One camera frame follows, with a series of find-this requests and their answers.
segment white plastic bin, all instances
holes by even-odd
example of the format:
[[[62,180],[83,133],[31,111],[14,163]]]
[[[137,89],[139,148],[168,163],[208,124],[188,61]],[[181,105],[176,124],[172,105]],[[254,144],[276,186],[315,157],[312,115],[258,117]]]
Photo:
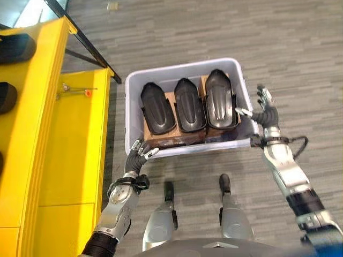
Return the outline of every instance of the white plastic bin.
[[[232,58],[221,58],[132,72],[126,78],[125,82],[126,154],[129,153],[134,141],[143,134],[143,113],[141,111],[142,102],[140,93],[146,83],[155,82],[165,92],[173,92],[179,79],[189,78],[196,86],[199,86],[200,77],[209,74],[214,69],[220,69],[229,74],[233,91],[237,94],[237,106],[252,111],[241,66],[237,60]],[[249,136],[258,134],[258,126],[250,119],[242,117],[242,123],[237,127],[237,134],[238,136],[234,141],[168,148],[160,150],[155,157],[159,158],[211,150],[247,147],[250,146]]]

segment brown cardboard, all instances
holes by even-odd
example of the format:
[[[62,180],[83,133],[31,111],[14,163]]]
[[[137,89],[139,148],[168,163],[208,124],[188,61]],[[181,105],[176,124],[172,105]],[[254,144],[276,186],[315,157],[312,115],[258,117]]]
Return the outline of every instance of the brown cardboard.
[[[206,81],[207,81],[208,75],[202,75],[200,77],[200,84],[199,84],[199,96],[203,99],[205,102],[206,97]],[[238,115],[238,123],[237,126],[241,123],[241,117]],[[217,130],[215,128],[210,127],[207,125],[206,128],[206,142],[215,142],[215,141],[228,141],[228,140],[234,140],[235,139],[235,133],[234,130],[237,128],[230,128],[227,130]]]
[[[205,141],[205,129],[199,130],[197,132],[185,133],[182,132],[178,126],[176,112],[175,112],[175,95],[174,92],[165,93],[166,98],[169,100],[171,109],[173,110],[174,118],[176,120],[176,126],[173,130],[169,131],[163,135],[153,135],[151,134],[146,120],[144,118],[144,140],[151,147],[169,148],[177,146],[192,145],[194,143],[203,143]]]

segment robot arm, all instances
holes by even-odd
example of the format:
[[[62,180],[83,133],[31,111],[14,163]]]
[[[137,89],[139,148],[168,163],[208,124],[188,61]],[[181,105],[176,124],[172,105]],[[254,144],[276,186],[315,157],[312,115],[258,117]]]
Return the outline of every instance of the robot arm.
[[[262,85],[258,86],[257,94],[260,96],[258,102],[263,109],[262,113],[257,114],[241,108],[236,108],[236,111],[262,126],[263,138],[259,146],[263,148],[264,159],[293,210],[299,228],[306,232],[302,240],[311,243],[315,248],[342,244],[341,228],[323,206],[303,170],[294,161],[294,155],[288,147],[289,139],[281,136],[274,99]]]
[[[159,151],[154,148],[144,154],[141,140],[136,140],[126,159],[125,175],[111,184],[109,201],[80,256],[112,257],[117,244],[128,232],[131,212],[138,203],[141,190],[149,188],[146,175],[139,175],[142,165]]]

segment yellow shelf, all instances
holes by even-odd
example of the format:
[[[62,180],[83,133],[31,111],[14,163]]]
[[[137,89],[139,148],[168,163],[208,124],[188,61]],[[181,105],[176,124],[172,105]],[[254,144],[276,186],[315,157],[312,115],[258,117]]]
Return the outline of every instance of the yellow shelf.
[[[0,152],[4,156],[0,256],[29,255],[32,248],[57,82],[68,35],[75,31],[66,18],[0,31],[1,35],[27,33],[37,44],[31,60],[0,65],[0,81],[9,82],[18,91],[14,109],[0,115]]]
[[[97,88],[55,101],[40,186],[34,256],[76,256],[101,211],[110,69],[62,74],[62,84]]]

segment gray carpet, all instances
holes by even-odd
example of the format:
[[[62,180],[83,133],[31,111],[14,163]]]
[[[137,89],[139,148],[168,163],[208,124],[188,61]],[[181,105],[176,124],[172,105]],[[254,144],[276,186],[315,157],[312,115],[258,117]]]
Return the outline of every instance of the gray carpet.
[[[299,165],[343,224],[341,0],[119,0],[116,11],[107,11],[105,0],[70,0],[69,14],[123,79],[146,68],[236,58],[254,107],[256,85],[264,83],[277,100],[283,134],[309,137]],[[74,40],[69,47],[83,52]],[[90,67],[71,57],[64,65],[67,70]],[[124,85],[113,83],[104,191],[124,169],[124,97]],[[149,175],[151,188],[140,196],[118,256],[141,251],[145,225],[163,199],[166,179],[175,183],[175,239],[220,236],[218,179],[223,172],[230,175],[259,242],[298,245],[294,215],[261,154],[233,149],[145,165],[142,173]]]

